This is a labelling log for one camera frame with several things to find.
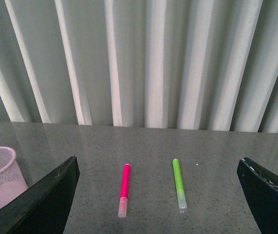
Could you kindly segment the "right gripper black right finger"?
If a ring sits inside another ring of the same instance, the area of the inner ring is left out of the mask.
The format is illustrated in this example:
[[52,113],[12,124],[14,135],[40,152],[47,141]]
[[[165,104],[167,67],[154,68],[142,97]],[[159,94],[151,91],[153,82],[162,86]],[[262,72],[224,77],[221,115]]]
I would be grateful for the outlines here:
[[278,176],[247,157],[237,175],[260,232],[278,234]]

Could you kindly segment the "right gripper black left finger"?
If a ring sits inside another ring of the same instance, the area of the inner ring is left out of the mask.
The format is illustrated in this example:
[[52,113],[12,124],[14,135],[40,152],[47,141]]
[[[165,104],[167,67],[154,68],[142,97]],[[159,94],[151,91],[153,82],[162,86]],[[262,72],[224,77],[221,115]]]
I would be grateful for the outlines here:
[[0,209],[0,234],[61,234],[80,171],[72,156]]

